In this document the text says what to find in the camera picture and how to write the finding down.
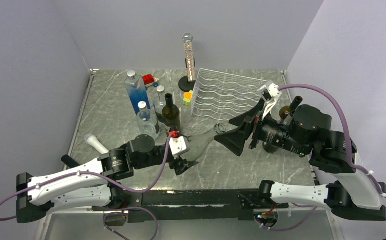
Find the clear glass wine bottle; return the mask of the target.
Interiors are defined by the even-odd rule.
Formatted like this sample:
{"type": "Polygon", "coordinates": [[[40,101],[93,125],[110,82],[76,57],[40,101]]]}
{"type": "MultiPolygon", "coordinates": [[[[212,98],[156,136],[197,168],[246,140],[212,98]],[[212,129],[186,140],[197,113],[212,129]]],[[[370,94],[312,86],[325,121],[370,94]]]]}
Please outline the clear glass wine bottle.
{"type": "Polygon", "coordinates": [[[222,123],[216,124],[205,133],[199,135],[187,136],[189,150],[181,155],[181,158],[187,161],[198,160],[207,149],[208,145],[214,141],[214,137],[226,132],[226,127],[222,123]]]}

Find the green wine bottle brown label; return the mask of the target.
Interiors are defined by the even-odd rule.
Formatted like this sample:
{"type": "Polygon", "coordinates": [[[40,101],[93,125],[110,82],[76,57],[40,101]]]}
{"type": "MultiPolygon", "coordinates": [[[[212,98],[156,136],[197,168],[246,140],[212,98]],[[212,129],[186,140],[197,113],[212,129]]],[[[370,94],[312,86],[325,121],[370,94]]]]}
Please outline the green wine bottle brown label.
{"type": "MultiPolygon", "coordinates": [[[[279,122],[284,125],[288,125],[291,121],[291,115],[293,112],[294,110],[290,106],[283,106],[279,110],[279,117],[280,117],[279,122]]],[[[273,146],[269,143],[263,143],[262,145],[263,145],[263,149],[269,154],[273,154],[278,150],[278,147],[273,146]]]]}

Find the dark green wine bottle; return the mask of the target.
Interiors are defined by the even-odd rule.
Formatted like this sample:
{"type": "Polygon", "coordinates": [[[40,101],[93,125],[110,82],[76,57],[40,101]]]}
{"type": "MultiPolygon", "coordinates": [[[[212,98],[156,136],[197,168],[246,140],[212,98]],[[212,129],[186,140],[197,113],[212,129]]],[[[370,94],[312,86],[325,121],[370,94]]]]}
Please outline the dark green wine bottle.
{"type": "Polygon", "coordinates": [[[173,103],[173,96],[170,93],[164,95],[166,105],[162,109],[163,123],[165,132],[168,134],[170,129],[180,131],[180,111],[173,103]]]}

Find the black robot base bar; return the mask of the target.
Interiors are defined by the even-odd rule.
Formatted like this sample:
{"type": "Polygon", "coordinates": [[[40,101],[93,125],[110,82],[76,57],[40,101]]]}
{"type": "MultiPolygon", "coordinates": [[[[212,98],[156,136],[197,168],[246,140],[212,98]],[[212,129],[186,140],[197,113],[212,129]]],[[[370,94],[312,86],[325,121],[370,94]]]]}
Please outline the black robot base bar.
{"type": "Polygon", "coordinates": [[[159,221],[237,219],[252,221],[255,215],[288,208],[288,204],[265,199],[258,189],[151,190],[124,193],[120,203],[92,207],[92,211],[116,211],[126,208],[128,223],[143,223],[152,218],[139,208],[150,211],[159,221]]]}

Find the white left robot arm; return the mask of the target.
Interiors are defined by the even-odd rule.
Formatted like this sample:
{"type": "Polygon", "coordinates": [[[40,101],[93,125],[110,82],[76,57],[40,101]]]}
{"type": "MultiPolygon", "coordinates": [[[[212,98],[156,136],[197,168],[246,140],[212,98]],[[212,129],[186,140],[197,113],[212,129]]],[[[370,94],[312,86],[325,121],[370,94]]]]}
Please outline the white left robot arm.
{"type": "Polygon", "coordinates": [[[16,221],[31,223],[48,213],[78,207],[120,209],[126,202],[124,192],[135,190],[119,181],[130,178],[134,170],[168,164],[181,175],[198,164],[181,157],[188,152],[184,136],[167,138],[164,145],[155,145],[152,137],[142,134],[119,148],[68,170],[44,176],[21,173],[16,177],[16,221]]]}

